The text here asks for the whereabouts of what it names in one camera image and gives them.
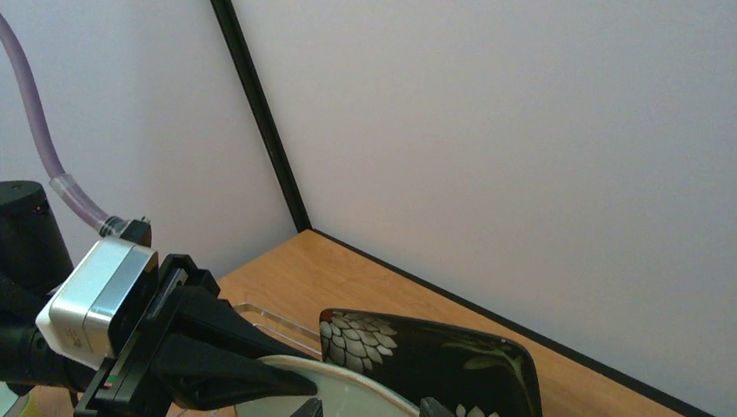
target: white bowl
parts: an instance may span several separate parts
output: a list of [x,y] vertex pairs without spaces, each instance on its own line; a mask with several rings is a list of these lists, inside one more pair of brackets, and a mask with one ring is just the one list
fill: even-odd
[[[416,417],[420,411],[411,402],[383,385],[344,367],[274,355],[260,359],[272,367],[294,371],[317,385],[316,398],[322,400],[325,417]],[[288,417],[308,396],[268,397],[236,406],[241,417]]]

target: black metal frame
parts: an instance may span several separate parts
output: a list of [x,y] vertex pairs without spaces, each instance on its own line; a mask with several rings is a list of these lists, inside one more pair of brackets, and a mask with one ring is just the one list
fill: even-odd
[[[312,225],[309,222],[307,210],[304,207],[302,198],[300,196],[299,189],[297,188],[296,180],[291,168],[289,167],[289,161],[287,160],[286,153],[282,146],[282,141],[276,131],[276,125],[274,118],[269,110],[269,105],[266,102],[266,96],[263,94],[261,83],[258,80],[256,74],[256,67],[251,59],[248,46],[246,45],[245,38],[241,30],[241,25],[238,22],[236,12],[233,9],[233,3],[230,0],[210,0],[212,2],[213,9],[217,15],[217,20],[220,23],[222,34],[225,36],[225,41],[228,44],[230,55],[233,57],[233,62],[236,65],[238,76],[241,78],[243,89],[246,92],[246,96],[249,99],[251,109],[253,110],[254,118],[258,123],[259,130],[263,137],[263,142],[269,151],[269,157],[274,166],[276,176],[279,178],[279,183],[282,186],[282,192],[284,198],[289,206],[289,211],[292,214],[292,218],[295,222],[297,230],[302,232],[306,229],[312,229]],[[560,343],[549,339],[548,337],[538,334],[528,328],[525,328],[509,319],[499,316],[485,308],[475,305],[474,303],[467,301],[458,295],[449,293],[448,291],[439,288],[433,284],[430,284],[423,279],[410,274],[394,265],[391,265],[381,259],[378,259],[372,255],[369,255],[358,248],[355,248],[345,242],[336,239],[335,237],[323,233],[320,230],[314,230],[316,233],[323,235],[324,237],[336,242],[343,247],[374,261],[383,267],[396,272],[397,274],[419,283],[425,288],[428,288],[439,295],[442,295],[452,301],[461,304],[470,310],[475,311],[484,317],[489,318],[492,321],[500,323],[502,326],[510,328],[515,332],[529,338],[532,341],[540,343],[542,346],[554,350],[558,354],[580,363],[584,367],[588,367],[595,372],[602,374],[609,379],[620,383],[621,385],[628,387],[648,397],[649,399],[660,403],[661,405],[674,410],[677,413],[684,415],[698,415],[698,416],[709,416],[703,410],[694,407],[683,400],[679,400],[672,395],[666,394],[661,390],[651,387],[648,384],[638,381],[635,378],[624,374],[616,369],[609,367],[601,362],[598,362],[584,354],[581,354],[569,347],[565,347]]]

